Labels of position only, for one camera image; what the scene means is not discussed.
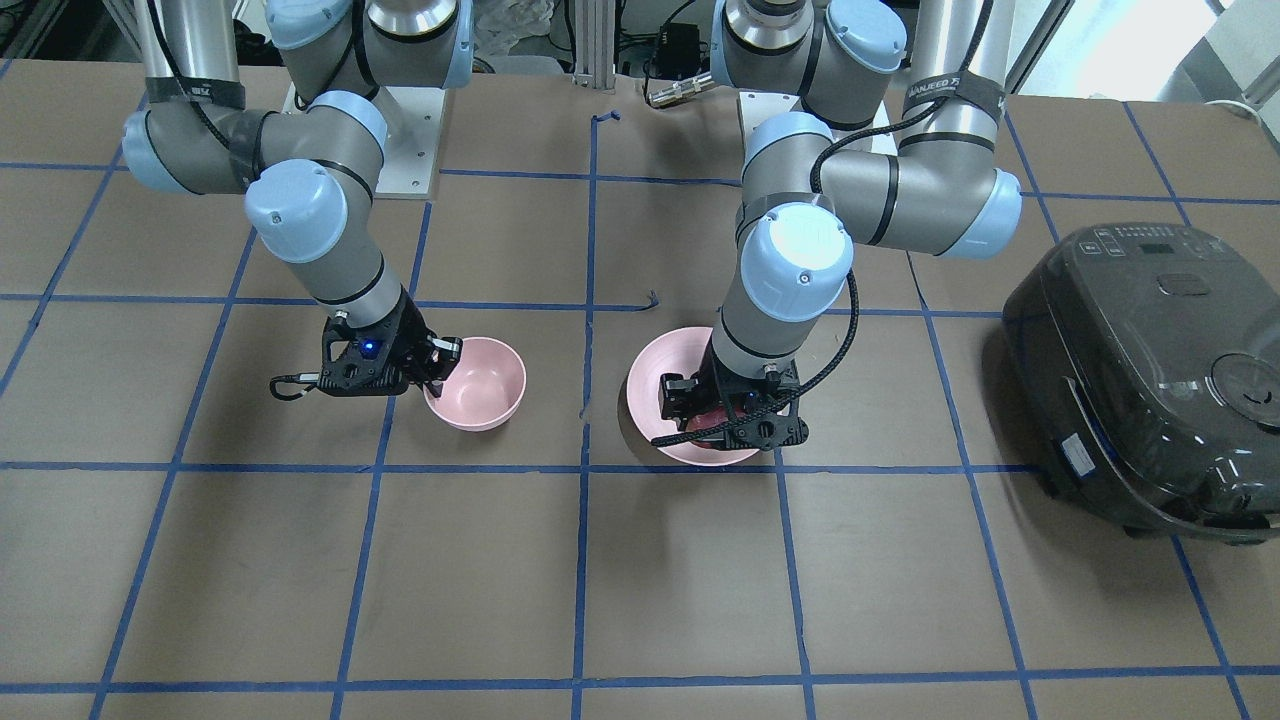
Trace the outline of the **red apple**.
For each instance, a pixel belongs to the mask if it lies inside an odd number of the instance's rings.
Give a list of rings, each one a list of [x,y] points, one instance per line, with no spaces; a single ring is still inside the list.
[[[718,427],[730,420],[730,416],[723,405],[710,409],[708,413],[701,413],[691,416],[684,425],[686,433],[694,433],[696,430],[704,430],[707,428]],[[692,441],[695,445],[713,447],[723,445],[724,430],[719,430],[712,436],[701,437]]]

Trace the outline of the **pink bowl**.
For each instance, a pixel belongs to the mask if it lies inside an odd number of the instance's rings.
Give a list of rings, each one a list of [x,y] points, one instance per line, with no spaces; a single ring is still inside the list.
[[[520,354],[484,336],[463,338],[460,363],[440,395],[422,391],[426,405],[445,424],[468,432],[490,430],[512,418],[527,384]]]

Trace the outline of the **pink plate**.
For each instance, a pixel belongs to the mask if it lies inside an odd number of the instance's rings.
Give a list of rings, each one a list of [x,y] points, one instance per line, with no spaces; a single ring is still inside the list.
[[[696,372],[710,337],[712,328],[704,325],[669,331],[653,340],[635,357],[626,383],[627,409],[646,441],[678,433],[678,423],[660,414],[660,377],[672,373],[687,377]],[[701,468],[728,466],[760,452],[758,448],[705,448],[694,442],[659,451],[678,462]]]

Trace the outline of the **black rice cooker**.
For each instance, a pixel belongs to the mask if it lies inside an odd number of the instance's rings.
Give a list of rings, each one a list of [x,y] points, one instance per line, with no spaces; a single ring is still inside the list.
[[[1083,227],[1002,323],[1053,493],[1133,537],[1277,537],[1277,292],[1228,242],[1160,222]]]

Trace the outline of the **aluminium frame post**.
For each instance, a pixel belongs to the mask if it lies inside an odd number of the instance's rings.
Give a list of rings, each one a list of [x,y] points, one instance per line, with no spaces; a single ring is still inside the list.
[[[617,1],[572,1],[573,82],[603,94],[614,92]]]

